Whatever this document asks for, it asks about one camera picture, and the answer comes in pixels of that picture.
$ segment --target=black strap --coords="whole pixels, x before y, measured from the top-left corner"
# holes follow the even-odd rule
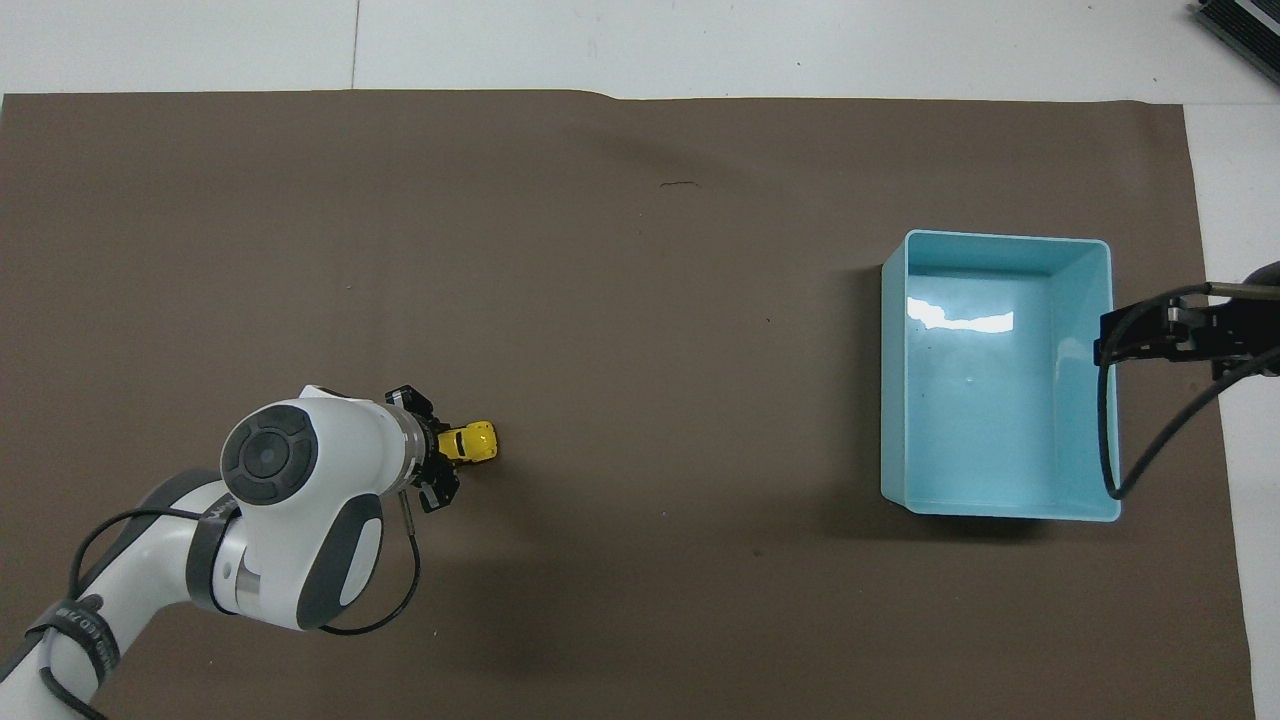
[[[218,562],[218,548],[223,544],[223,536],[227,534],[232,519],[239,514],[236,498],[227,493],[214,501],[196,523],[191,547],[187,550],[187,593],[197,607],[234,615],[214,600],[214,565]]]
[[[97,684],[101,685],[120,664],[120,646],[115,643],[111,626],[96,612],[97,607],[101,607],[101,598],[96,594],[81,601],[69,597],[59,600],[50,605],[24,634],[40,635],[54,628],[76,641],[76,644],[84,648],[84,653],[88,655],[90,662],[93,664],[93,674],[97,675]]]

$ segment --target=black cable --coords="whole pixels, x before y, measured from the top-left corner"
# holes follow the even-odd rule
[[[417,584],[422,579],[422,553],[417,550],[417,533],[413,532],[413,518],[410,515],[408,510],[408,496],[404,491],[399,493],[401,512],[404,515],[404,529],[408,533],[408,546],[413,550],[413,580],[408,585],[408,592],[404,593],[404,600],[387,614],[385,618],[378,620],[376,623],[370,623],[362,628],[334,628],[333,625],[320,625],[320,629],[332,635],[362,635],[365,633],[372,633],[378,628],[381,628],[387,623],[390,623],[399,616],[401,612],[408,607],[408,602],[413,600],[413,593],[417,592]]]
[[[96,541],[99,536],[101,536],[108,529],[110,529],[111,525],[122,520],[129,520],[132,518],[160,516],[160,515],[170,518],[183,518],[187,520],[200,520],[201,518],[200,512],[189,512],[187,510],[174,510],[173,507],[134,507],[133,510],[116,512],[115,515],[111,515],[106,520],[102,520],[101,523],[99,523],[96,528],[93,528],[88,533],[88,536],[84,537],[83,541],[81,541],[79,547],[76,548],[76,557],[72,560],[70,578],[68,579],[67,583],[67,598],[78,600],[81,593],[84,592],[84,589],[81,587],[81,566],[84,562],[84,553],[88,552],[90,546],[93,544],[93,541]],[[49,643],[52,642],[55,632],[56,630],[52,628],[45,632],[45,637],[41,641],[42,643],[45,643],[42,652],[49,651]],[[59,683],[58,678],[54,676],[54,670],[50,666],[50,664],[45,664],[40,669],[40,682],[44,683],[45,687],[49,688],[49,692],[59,701],[61,701],[63,705],[70,707],[76,712],[87,717],[88,720],[106,720],[106,715],[102,715],[101,712],[93,710],[92,706],[90,706],[81,698],[76,697],[76,694],[68,691],[65,685]]]
[[[1098,460],[1102,464],[1102,480],[1106,484],[1107,495],[1115,500],[1123,500],[1126,495],[1129,495],[1134,483],[1138,482],[1138,478],[1147,470],[1147,466],[1156,459],[1156,455],[1165,447],[1174,434],[1176,434],[1178,430],[1180,430],[1183,425],[1185,425],[1187,421],[1196,415],[1196,413],[1201,411],[1215,397],[1225,392],[1233,384],[1267,368],[1271,363],[1275,363],[1276,359],[1280,357],[1280,348],[1272,348],[1262,355],[1258,355],[1253,360],[1239,365],[1234,369],[1234,372],[1224,374],[1210,387],[1204,388],[1203,392],[1187,404],[1187,406],[1174,415],[1174,418],[1160,430],[1160,433],[1156,434],[1155,439],[1152,439],[1152,442],[1147,446],[1147,450],[1143,451],[1133,469],[1129,470],[1117,486],[1115,482],[1115,470],[1111,468],[1111,438],[1108,432],[1110,418],[1107,414],[1108,370],[1112,365],[1112,357],[1116,355],[1116,346],[1120,343],[1120,338],[1124,337],[1124,333],[1133,327],[1139,316],[1169,302],[1170,300],[1181,299],[1188,295],[1230,296],[1234,295],[1234,292],[1215,292],[1213,283],[1184,286],[1169,292],[1162,292],[1151,300],[1146,300],[1130,307],[1129,311],[1125,313],[1116,323],[1111,334],[1102,345],[1102,350],[1098,352]]]

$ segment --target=black ribbed object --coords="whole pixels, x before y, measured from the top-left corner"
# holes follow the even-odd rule
[[[1201,0],[1201,5],[1196,12],[1201,24],[1280,83],[1280,0]]]

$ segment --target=brown mat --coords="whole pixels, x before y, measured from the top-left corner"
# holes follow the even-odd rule
[[[1203,279],[1176,106],[8,96],[0,129],[12,644],[96,520],[303,383],[503,442],[396,624],[166,610],[109,714],[1252,714],[1216,410],[1115,524],[878,487],[879,264],[925,227],[1103,238],[1121,304]],[[1125,374],[1125,456],[1207,380]],[[343,624],[403,589],[383,557]]]

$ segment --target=white tiled surface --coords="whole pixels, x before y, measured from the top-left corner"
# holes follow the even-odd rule
[[[1184,102],[1208,277],[1280,259],[1280,88],[1183,0],[0,0],[0,92],[339,87]],[[1221,409],[1254,698],[1280,720],[1280,380]]]

